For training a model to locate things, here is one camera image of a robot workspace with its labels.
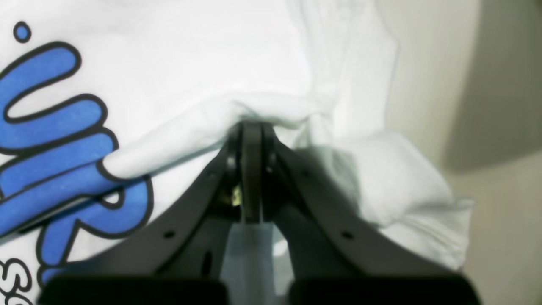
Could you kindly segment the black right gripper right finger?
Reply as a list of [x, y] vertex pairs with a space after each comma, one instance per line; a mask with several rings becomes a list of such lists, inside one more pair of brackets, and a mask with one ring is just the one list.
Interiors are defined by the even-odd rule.
[[356, 217], [326, 176], [253, 126], [253, 219], [274, 223], [290, 246], [291, 305], [478, 305], [459, 272], [430, 262]]

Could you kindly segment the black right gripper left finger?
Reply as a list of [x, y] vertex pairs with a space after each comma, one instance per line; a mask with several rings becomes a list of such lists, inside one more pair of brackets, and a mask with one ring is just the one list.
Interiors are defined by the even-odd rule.
[[161, 216], [114, 247], [72, 263], [47, 282], [40, 305], [228, 305], [219, 279], [250, 123], [229, 132], [218, 155]]

